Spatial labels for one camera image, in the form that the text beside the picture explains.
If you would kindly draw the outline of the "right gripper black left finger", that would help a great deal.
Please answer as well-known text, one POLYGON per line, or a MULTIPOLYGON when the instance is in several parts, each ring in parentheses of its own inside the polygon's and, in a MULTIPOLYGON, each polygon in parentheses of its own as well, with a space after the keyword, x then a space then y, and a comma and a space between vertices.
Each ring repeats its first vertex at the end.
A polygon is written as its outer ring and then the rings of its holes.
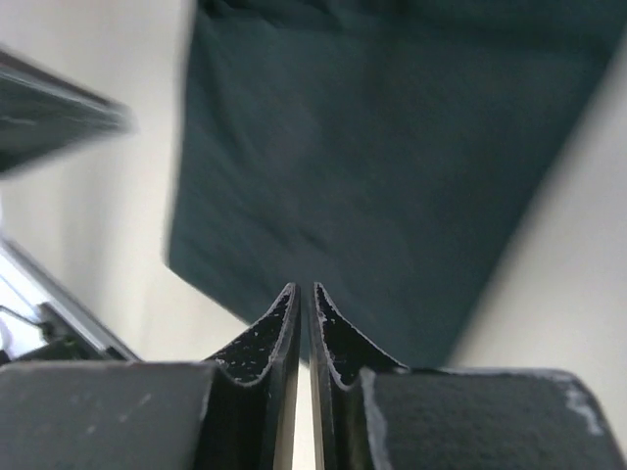
POLYGON ((43 345, 1 354, 5 469, 288 469, 300 350, 300 291, 201 361, 100 350, 50 305, 43 345))

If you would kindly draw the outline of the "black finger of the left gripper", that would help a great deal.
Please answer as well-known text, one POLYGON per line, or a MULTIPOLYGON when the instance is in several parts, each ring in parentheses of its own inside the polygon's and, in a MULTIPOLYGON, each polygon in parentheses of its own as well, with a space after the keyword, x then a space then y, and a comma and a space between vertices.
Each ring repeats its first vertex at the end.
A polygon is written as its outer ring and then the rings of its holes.
POLYGON ((1 52, 1 172, 130 128, 127 108, 1 52))

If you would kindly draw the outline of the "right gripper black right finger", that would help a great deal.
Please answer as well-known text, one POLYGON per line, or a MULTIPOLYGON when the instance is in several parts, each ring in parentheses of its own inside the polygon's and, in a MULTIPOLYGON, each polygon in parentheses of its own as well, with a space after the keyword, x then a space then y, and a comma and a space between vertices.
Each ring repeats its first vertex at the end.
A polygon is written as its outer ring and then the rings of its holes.
POLYGON ((345 318, 321 284, 309 316, 319 469, 622 469, 591 391, 531 368, 410 368, 345 318))

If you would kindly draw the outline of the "black t shirt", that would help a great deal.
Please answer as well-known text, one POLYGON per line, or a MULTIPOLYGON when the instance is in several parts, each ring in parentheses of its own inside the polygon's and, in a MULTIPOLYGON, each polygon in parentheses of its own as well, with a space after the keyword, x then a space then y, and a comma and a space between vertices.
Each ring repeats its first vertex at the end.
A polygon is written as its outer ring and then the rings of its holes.
POLYGON ((625 25, 622 1, 199 2, 169 268, 248 321, 320 282, 445 363, 625 25))

